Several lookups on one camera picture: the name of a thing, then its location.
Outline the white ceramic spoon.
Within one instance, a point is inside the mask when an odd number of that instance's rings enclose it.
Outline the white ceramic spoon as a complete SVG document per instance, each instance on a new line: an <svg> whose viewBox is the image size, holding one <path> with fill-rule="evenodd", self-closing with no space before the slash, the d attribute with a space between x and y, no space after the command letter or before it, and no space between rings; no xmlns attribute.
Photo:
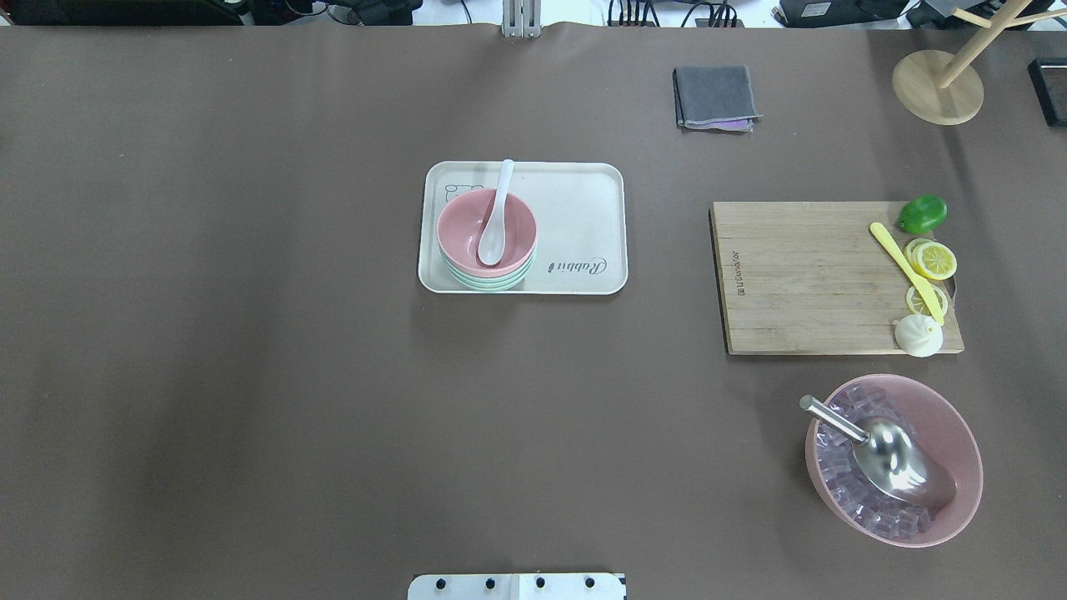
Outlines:
<svg viewBox="0 0 1067 600"><path fill-rule="evenodd" d="M510 158L501 161L497 185L490 206L490 216L488 216L483 232L481 232L480 239L478 240L477 258L487 267L494 267L497 263L500 263L504 247L506 247L504 212L506 212L506 202L514 164L514 160Z"/></svg>

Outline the small pink bowl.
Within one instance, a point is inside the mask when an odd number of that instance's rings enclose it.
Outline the small pink bowl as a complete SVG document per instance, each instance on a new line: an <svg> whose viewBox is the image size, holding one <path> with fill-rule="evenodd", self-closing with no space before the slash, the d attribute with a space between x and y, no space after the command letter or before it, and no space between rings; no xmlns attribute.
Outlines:
<svg viewBox="0 0 1067 600"><path fill-rule="evenodd" d="M478 242L495 195L492 187L462 193L447 202L437 218L437 243L443 255L469 277L507 277L526 263L537 247L536 217L526 202L510 193L504 202L506 246L500 262L489 266L478 259Z"/></svg>

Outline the large pink ice bowl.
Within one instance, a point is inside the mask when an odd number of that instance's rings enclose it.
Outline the large pink ice bowl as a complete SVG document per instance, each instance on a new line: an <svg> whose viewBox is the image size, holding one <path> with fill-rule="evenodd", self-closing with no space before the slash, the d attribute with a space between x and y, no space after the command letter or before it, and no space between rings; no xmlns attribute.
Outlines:
<svg viewBox="0 0 1067 600"><path fill-rule="evenodd" d="M805 436L805 465L817 494L839 520L873 539L902 548L926 548L952 539L980 507L984 470L964 417L933 388L891 373L854 378L826 400L843 419L888 415L956 481L941 509L927 510L888 498L870 485L851 455L849 440L817 419Z"/></svg>

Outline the stacked green bowls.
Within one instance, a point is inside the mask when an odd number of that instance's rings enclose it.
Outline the stacked green bowls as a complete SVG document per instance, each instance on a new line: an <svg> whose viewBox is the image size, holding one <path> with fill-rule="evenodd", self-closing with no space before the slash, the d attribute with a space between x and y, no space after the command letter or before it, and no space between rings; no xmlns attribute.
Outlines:
<svg viewBox="0 0 1067 600"><path fill-rule="evenodd" d="M457 281L463 284L466 288L472 290L479 290L480 293L501 293L501 290L507 290L514 288L526 277L531 266L534 266L534 260L536 260L538 255L538 250L534 249L529 258L527 258L517 270L508 273L507 277L469 277L469 274L464 273L453 266L446 256L445 259L448 270Z"/></svg>

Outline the cream rabbit tray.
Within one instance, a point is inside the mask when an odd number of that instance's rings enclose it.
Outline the cream rabbit tray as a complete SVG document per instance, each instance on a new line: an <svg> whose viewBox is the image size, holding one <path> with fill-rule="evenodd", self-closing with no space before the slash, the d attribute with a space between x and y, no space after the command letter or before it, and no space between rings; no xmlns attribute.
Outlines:
<svg viewBox="0 0 1067 600"><path fill-rule="evenodd" d="M442 161L424 183L417 274L431 293L472 293L446 267L437 217L462 193L494 188L498 161ZM511 185L534 209L537 257L511 295L614 295L630 277L624 179L601 162L517 161Z"/></svg>

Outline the wooden cutting board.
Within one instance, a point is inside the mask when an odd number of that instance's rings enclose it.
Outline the wooden cutting board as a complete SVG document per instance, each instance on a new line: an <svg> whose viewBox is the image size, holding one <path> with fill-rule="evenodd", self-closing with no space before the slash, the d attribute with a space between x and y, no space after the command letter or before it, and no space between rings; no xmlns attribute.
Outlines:
<svg viewBox="0 0 1067 600"><path fill-rule="evenodd" d="M901 202L713 202L708 210L734 356L899 354L909 281L869 225L898 244Z"/></svg>

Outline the grey folded cloth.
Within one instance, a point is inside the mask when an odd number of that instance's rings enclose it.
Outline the grey folded cloth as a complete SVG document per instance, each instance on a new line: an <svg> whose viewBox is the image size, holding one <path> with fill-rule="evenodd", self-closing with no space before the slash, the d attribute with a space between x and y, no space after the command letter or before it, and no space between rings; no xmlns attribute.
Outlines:
<svg viewBox="0 0 1067 600"><path fill-rule="evenodd" d="M747 66L679 66L672 83L679 127L749 133L761 119Z"/></svg>

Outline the white garlic bulb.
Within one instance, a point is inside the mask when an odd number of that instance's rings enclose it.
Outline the white garlic bulb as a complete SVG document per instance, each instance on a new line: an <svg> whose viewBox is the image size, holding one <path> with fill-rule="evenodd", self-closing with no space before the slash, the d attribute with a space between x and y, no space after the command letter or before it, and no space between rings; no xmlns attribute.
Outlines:
<svg viewBox="0 0 1067 600"><path fill-rule="evenodd" d="M910 314L893 322L893 337L904 353L926 358L944 346L944 327L930 316Z"/></svg>

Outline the metal ice scoop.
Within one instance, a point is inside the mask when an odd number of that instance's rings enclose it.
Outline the metal ice scoop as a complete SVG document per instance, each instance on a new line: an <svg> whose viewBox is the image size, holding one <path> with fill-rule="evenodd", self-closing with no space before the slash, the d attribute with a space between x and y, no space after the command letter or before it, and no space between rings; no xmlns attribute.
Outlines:
<svg viewBox="0 0 1067 600"><path fill-rule="evenodd" d="M867 417L854 424L811 395L800 398L799 406L850 441L862 473L889 498L931 510L955 498L955 478L893 419Z"/></svg>

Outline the yellow plastic knife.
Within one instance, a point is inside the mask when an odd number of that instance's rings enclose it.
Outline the yellow plastic knife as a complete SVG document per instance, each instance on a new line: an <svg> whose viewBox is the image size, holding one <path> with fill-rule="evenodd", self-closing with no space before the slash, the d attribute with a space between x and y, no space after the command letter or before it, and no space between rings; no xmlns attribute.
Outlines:
<svg viewBox="0 0 1067 600"><path fill-rule="evenodd" d="M872 222L869 225L869 231L877 242L883 247L889 256L895 260L896 265L899 266L899 270L902 270L904 277L907 277L911 281L911 284L914 285L917 293L923 298L924 304L926 307L929 307L931 318L937 323L945 323L944 315L947 304L939 301L936 288L929 283L929 280L926 277L920 277L912 268L911 263L907 260L906 255L899 249L899 244L893 239L888 228L883 226L883 223Z"/></svg>

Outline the lemon slices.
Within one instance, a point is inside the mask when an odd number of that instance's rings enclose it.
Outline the lemon slices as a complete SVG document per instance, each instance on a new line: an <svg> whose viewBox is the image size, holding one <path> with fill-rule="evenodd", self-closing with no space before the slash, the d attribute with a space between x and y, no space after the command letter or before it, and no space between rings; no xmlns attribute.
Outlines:
<svg viewBox="0 0 1067 600"><path fill-rule="evenodd" d="M945 244L927 238L912 239L904 247L904 257L909 260L915 273L934 281L945 281L955 277L958 268L955 254ZM914 314L931 315L914 286L904 295L904 302Z"/></svg>

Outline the green lime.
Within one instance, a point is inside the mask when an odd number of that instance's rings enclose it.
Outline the green lime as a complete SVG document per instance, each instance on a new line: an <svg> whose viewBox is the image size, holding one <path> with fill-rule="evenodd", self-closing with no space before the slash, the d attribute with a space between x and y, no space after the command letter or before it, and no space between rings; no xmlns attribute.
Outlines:
<svg viewBox="0 0 1067 600"><path fill-rule="evenodd" d="M943 198L919 195L899 209L897 228L907 234L926 234L944 224L947 212L947 202Z"/></svg>

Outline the wooden mug tree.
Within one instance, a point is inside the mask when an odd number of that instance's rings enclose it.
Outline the wooden mug tree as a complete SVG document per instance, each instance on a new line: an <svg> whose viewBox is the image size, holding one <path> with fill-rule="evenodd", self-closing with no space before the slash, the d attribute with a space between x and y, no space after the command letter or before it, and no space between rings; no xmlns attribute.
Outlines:
<svg viewBox="0 0 1067 600"><path fill-rule="evenodd" d="M990 18L954 7L952 15L980 27L956 54L940 50L915 51L899 60L892 72L896 98L917 117L942 126L960 125L974 119L984 100L980 75L970 64L1004 30L1062 17L1065 10L1022 16L1029 1L1007 1Z"/></svg>

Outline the aluminium frame post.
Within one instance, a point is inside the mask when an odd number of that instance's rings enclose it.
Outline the aluminium frame post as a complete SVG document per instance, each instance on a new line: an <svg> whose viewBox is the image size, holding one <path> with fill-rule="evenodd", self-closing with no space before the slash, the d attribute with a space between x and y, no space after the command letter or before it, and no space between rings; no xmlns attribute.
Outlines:
<svg viewBox="0 0 1067 600"><path fill-rule="evenodd" d="M540 0L503 0L503 37L540 38L542 33L541 4Z"/></svg>

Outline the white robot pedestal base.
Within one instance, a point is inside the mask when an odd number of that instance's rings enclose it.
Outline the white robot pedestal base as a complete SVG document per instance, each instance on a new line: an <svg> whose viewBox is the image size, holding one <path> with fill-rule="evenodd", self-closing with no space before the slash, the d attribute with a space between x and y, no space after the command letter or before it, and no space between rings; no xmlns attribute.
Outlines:
<svg viewBox="0 0 1067 600"><path fill-rule="evenodd" d="M625 599L625 577L610 572L423 574L408 599Z"/></svg>

